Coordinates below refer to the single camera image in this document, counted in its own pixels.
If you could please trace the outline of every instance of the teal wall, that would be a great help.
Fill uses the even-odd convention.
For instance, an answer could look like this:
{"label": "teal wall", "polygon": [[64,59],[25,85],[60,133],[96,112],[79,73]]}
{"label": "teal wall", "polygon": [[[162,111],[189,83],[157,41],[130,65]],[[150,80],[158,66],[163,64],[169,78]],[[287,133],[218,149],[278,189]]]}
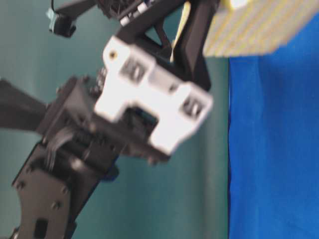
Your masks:
{"label": "teal wall", "polygon": [[[48,32],[48,6],[49,0],[0,0],[0,76],[44,102],[71,75],[95,75],[102,49],[119,28],[94,8],[78,20],[72,39],[56,37]],[[165,24],[170,39],[178,16]],[[166,165],[120,158],[119,178],[99,185],[74,238],[227,238],[228,65],[213,58],[207,65],[215,107],[205,125]],[[32,133],[0,130],[0,236],[19,224],[19,201],[10,185],[37,140]]]}

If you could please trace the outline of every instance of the yellow sponge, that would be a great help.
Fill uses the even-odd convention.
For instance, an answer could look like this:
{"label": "yellow sponge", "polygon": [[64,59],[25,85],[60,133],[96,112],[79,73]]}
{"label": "yellow sponge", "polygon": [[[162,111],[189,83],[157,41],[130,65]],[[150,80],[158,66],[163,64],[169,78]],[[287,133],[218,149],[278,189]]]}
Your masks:
{"label": "yellow sponge", "polygon": [[[186,3],[176,38],[187,21]],[[319,10],[319,0],[222,0],[204,46],[205,56],[271,53],[285,45]]]}

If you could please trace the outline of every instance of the black robot arm segment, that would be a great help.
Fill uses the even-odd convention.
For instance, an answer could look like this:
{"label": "black robot arm segment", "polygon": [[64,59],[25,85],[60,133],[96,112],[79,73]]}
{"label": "black robot arm segment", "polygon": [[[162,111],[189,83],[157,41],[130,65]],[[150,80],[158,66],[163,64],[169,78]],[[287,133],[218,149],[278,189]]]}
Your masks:
{"label": "black robot arm segment", "polygon": [[[0,127],[42,136],[12,183],[22,218],[10,239],[70,239],[99,182],[119,175],[120,155],[165,163],[197,132],[213,106],[202,51],[219,0],[190,1],[170,63],[163,23],[185,2],[76,0],[49,10],[50,29],[65,37],[96,4],[123,27],[103,51],[97,81],[72,77],[48,105],[0,80]],[[146,35],[152,27],[161,44]]]}

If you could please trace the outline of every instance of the black wire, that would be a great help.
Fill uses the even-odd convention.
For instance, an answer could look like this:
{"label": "black wire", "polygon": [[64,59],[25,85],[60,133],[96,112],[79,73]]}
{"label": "black wire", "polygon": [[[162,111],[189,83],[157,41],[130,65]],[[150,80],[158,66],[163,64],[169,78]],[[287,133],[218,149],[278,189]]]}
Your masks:
{"label": "black wire", "polygon": [[54,10],[54,0],[51,0],[51,8],[52,8],[53,11],[55,11]]}
{"label": "black wire", "polygon": [[47,157],[45,159],[45,166],[48,171],[52,171],[55,164],[55,156],[57,150],[62,147],[65,143],[71,141],[78,128],[67,126],[60,130],[53,139],[47,145]]}

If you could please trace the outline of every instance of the blue cloth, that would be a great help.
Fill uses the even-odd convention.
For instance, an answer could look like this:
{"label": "blue cloth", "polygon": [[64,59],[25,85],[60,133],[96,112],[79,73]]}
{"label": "blue cloth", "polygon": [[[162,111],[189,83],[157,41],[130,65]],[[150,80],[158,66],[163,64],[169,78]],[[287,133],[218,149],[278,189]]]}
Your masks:
{"label": "blue cloth", "polygon": [[319,15],[290,43],[230,59],[229,236],[319,238]]}

